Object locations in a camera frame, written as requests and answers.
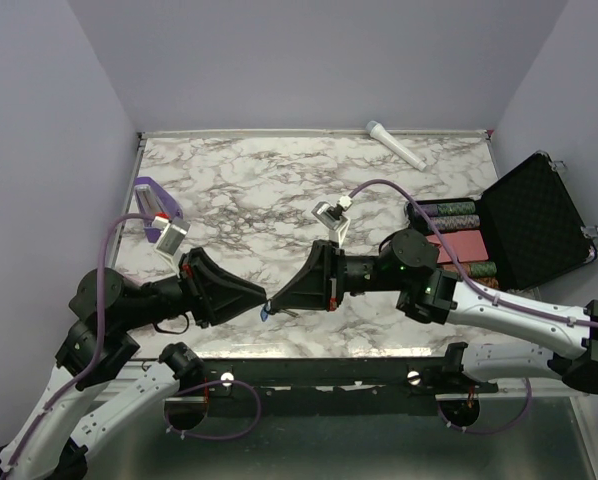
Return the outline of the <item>silver key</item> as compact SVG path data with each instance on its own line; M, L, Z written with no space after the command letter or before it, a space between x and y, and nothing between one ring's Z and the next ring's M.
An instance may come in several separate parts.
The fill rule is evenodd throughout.
M298 313L287 309L280 310L280 313L286 314L292 318L298 318L300 316Z

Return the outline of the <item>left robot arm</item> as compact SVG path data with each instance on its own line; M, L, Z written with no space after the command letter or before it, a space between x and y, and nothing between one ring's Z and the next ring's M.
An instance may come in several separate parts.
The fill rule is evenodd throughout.
M201 248L177 274L138 285L110 268L89 272L69 307L77 320L56 354L44 393L22 430L0 447L0 479L81 479L89 462L127 423L176 393L205 395L203 361L184 343L97 409L94 400L138 351L130 331L183 317L206 328L264 304L265 290L215 264Z

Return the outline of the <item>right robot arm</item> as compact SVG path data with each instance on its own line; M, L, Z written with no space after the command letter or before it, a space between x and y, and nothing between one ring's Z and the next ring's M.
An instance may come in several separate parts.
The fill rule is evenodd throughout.
M379 254L350 255L332 241L313 243L298 273L269 299L267 319L283 310L335 311L345 295L397 293L396 308L423 324L477 327L511 337L465 346L443 362L439 379L459 392L500 378L549 378L598 395L598 301L566 306L486 287L437 264L438 250L412 229L397 232Z

